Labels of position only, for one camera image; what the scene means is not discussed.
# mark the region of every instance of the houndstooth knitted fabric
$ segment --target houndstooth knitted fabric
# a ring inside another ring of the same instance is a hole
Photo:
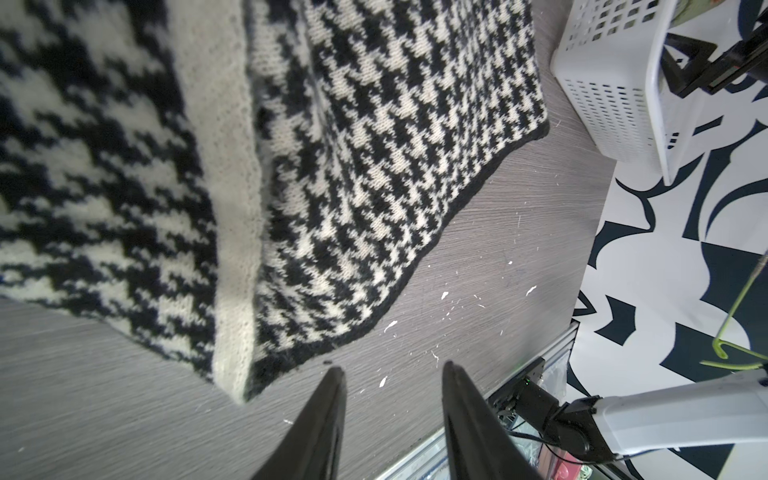
[[[243,401],[548,131],[524,0],[3,2],[0,293]]]

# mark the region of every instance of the wooden floor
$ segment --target wooden floor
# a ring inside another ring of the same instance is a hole
[[[107,326],[0,301],[0,477],[249,478],[331,359],[349,389],[339,477],[372,478],[442,425],[444,361],[487,391],[554,339],[614,168],[549,73],[565,3],[533,0],[549,136],[501,165],[372,333],[250,404]]]

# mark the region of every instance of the black knitted edge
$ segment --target black knitted edge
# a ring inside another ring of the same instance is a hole
[[[429,253],[435,245],[440,241],[443,230],[453,217],[464,208],[472,197],[475,196],[478,191],[485,184],[485,181],[493,175],[502,161],[512,152],[529,141],[539,140],[545,137],[549,133],[549,120],[544,120],[535,130],[525,135],[520,140],[509,144],[505,147],[500,154],[493,160],[488,162],[478,173],[478,175],[469,182],[459,195],[451,202],[448,212],[443,219],[442,228],[435,233],[432,238],[432,242],[426,247],[421,249],[417,254],[413,262],[408,265],[407,270],[399,278],[392,291],[387,296],[387,299],[378,305],[372,312],[372,315],[364,322],[355,326],[349,332],[330,339],[324,339],[314,343],[302,343],[294,346],[288,350],[281,350],[278,353],[272,353],[267,357],[257,360],[251,365],[249,376],[249,386],[246,391],[245,400],[251,400],[254,396],[261,393],[270,383],[275,381],[280,375],[295,369],[296,367],[304,364],[308,360],[322,355],[324,353],[331,352],[342,345],[357,340],[363,337],[371,330],[376,324],[384,317],[389,311],[389,308],[393,305],[395,300],[399,297],[402,289],[406,287],[408,281],[411,279],[411,275],[415,272],[416,267],[419,266],[421,259]]]

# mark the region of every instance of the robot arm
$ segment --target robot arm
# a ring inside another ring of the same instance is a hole
[[[591,397],[560,406],[520,381],[515,411],[586,462],[652,449],[768,441],[768,366],[721,379],[631,396]]]

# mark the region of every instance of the green wire hanger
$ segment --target green wire hanger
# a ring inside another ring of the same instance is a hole
[[[750,278],[746,281],[744,284],[744,287],[741,289],[741,292],[739,292],[739,296],[736,298],[736,302],[733,303],[733,306],[730,307],[730,311],[728,312],[728,316],[725,317],[725,321],[723,321],[723,325],[720,326],[720,330],[717,331],[717,336],[712,339],[712,348],[715,350],[715,353],[717,356],[719,356],[721,359],[727,360],[728,354],[723,350],[723,345],[728,345],[731,348],[734,348],[736,350],[739,350],[744,353],[748,353],[751,356],[755,356],[759,359],[762,359],[763,361],[768,360],[768,356],[761,355],[757,352],[753,352],[752,350],[745,349],[742,346],[738,346],[736,343],[728,342],[726,340],[721,339],[721,336],[725,333],[725,329],[728,326],[728,322],[730,321],[731,317],[733,317],[734,313],[736,312],[736,309],[739,308],[739,305],[741,304],[741,300],[744,300],[744,297],[746,296],[746,293],[750,291],[750,287],[755,282],[755,279],[758,275],[760,275],[760,272],[763,271],[763,268],[766,266],[766,262],[768,262],[768,250],[763,254],[763,256],[757,261],[757,265],[755,265],[754,270],[752,270],[752,273],[750,274]],[[728,370],[752,370],[752,369],[759,369],[763,366],[763,362],[755,362],[755,363],[744,363],[744,364],[730,364],[730,363],[721,363],[721,362],[711,362],[709,360],[701,360],[699,362],[701,365],[707,365],[707,366],[714,366],[718,369],[728,369]]]

